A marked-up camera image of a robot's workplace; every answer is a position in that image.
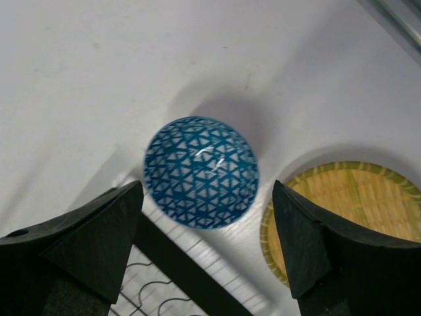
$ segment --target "metal grid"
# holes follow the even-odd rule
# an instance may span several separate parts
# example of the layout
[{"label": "metal grid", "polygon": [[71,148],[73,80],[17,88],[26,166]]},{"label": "metal grid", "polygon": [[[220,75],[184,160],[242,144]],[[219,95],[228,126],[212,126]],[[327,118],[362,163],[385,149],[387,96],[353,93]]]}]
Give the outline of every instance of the metal grid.
[{"label": "metal grid", "polygon": [[[168,218],[145,193],[143,212],[178,247],[252,314],[268,300],[194,230]],[[205,315],[171,280],[136,247],[132,248],[122,291],[110,315]]]},{"label": "metal grid", "polygon": [[135,246],[117,304],[110,316],[205,316],[206,314]]}]

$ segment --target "bamboo tray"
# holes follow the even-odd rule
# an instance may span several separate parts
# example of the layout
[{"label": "bamboo tray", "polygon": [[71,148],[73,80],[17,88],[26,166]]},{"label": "bamboo tray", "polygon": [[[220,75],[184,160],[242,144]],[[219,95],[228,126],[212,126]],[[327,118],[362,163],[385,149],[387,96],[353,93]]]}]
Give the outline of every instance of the bamboo tray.
[{"label": "bamboo tray", "polygon": [[[327,163],[298,174],[286,185],[354,223],[421,242],[421,192],[390,169],[360,161]],[[270,270],[288,286],[272,201],[260,224],[260,246]]]}]

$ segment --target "ceramic bowl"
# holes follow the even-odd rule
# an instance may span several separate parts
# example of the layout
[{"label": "ceramic bowl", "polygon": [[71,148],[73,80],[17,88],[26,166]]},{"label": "ceramic bowl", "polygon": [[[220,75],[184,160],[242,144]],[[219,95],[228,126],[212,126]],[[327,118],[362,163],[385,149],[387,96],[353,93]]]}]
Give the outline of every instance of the ceramic bowl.
[{"label": "ceramic bowl", "polygon": [[221,228],[238,220],[259,186],[257,161],[233,128],[186,117],[162,128],[144,161],[146,187],[171,219],[192,228]]}]

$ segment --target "triangle pattern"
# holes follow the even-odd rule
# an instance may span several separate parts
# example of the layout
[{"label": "triangle pattern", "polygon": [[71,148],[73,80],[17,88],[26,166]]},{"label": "triangle pattern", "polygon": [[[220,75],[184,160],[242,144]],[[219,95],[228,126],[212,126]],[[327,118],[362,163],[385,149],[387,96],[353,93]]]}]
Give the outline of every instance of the triangle pattern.
[{"label": "triangle pattern", "polygon": [[181,118],[161,129],[146,150],[144,175],[164,213],[204,229],[238,220],[259,187],[257,161],[247,142],[211,118]]}]

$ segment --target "round tray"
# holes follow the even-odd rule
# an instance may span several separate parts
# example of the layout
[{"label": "round tray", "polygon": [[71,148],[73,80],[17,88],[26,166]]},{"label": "round tray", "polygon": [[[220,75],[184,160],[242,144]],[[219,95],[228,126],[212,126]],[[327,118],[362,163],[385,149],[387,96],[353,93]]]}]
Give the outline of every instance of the round tray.
[{"label": "round tray", "polygon": [[[354,223],[421,242],[421,192],[395,171],[372,163],[341,161],[308,169],[286,185]],[[260,245],[270,270],[288,286],[272,200],[260,225]]]}]

